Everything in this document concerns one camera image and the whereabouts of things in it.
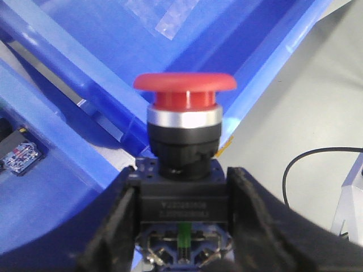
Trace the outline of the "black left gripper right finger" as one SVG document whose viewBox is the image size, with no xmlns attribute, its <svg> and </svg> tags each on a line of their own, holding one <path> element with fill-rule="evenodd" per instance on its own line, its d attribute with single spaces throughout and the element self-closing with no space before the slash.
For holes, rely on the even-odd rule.
<svg viewBox="0 0 363 272">
<path fill-rule="evenodd" d="M 247 170 L 227 170 L 238 271 L 362 271 L 362 247 L 285 206 Z"/>
</svg>

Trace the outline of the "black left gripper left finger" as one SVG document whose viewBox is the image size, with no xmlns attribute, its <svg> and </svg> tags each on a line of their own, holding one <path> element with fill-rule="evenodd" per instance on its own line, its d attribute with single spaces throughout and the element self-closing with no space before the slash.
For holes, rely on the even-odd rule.
<svg viewBox="0 0 363 272">
<path fill-rule="evenodd" d="M 140 232 L 139 189 L 125 184 L 77 260 L 76 271 L 131 271 Z"/>
</svg>

